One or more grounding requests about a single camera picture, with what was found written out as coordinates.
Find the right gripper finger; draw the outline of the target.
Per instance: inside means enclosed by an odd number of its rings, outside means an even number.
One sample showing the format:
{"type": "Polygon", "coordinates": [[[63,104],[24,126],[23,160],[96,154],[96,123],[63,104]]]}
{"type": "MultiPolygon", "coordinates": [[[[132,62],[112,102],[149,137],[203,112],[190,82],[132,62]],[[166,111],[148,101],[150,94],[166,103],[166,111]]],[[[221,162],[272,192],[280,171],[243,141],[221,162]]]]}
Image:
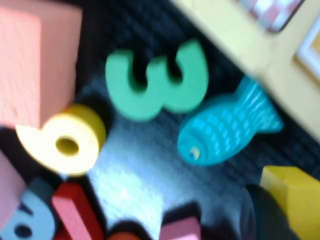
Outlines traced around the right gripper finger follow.
{"type": "Polygon", "coordinates": [[[274,198],[262,187],[243,189],[239,218],[242,240],[298,240],[274,198]]]}

